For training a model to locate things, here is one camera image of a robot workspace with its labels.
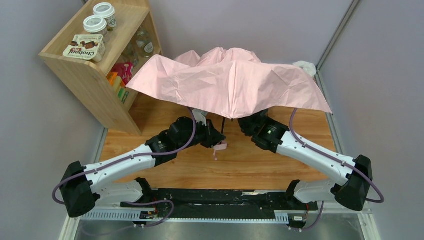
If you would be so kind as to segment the pink folding umbrella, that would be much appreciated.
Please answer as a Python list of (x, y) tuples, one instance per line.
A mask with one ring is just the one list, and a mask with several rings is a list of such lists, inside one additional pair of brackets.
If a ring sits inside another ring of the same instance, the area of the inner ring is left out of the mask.
[(293, 64), (263, 63), (251, 51), (214, 48), (199, 56), (152, 56), (127, 87), (151, 98), (241, 119), (272, 107), (330, 113), (314, 78)]

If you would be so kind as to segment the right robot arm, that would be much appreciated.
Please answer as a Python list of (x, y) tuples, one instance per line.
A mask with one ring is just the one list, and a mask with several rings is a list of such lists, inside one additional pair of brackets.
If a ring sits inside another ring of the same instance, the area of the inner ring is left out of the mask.
[(327, 180), (293, 180), (286, 193), (301, 203), (337, 202), (352, 210), (362, 211), (368, 202), (373, 172), (371, 160), (359, 155), (346, 156), (322, 147), (280, 123), (263, 110), (238, 119), (241, 131), (257, 147), (290, 157), (325, 174)]

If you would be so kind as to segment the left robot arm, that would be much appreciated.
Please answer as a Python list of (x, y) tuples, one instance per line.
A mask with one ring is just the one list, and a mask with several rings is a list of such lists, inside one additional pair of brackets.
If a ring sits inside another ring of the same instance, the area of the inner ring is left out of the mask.
[(174, 160), (187, 148), (201, 145), (210, 149), (225, 139), (226, 136), (215, 129), (209, 119), (203, 124), (193, 118), (180, 117), (169, 129), (128, 153), (96, 164), (71, 163), (55, 187), (62, 200), (56, 198), (55, 201), (65, 206), (70, 218), (80, 217), (105, 198), (101, 191), (114, 181)]

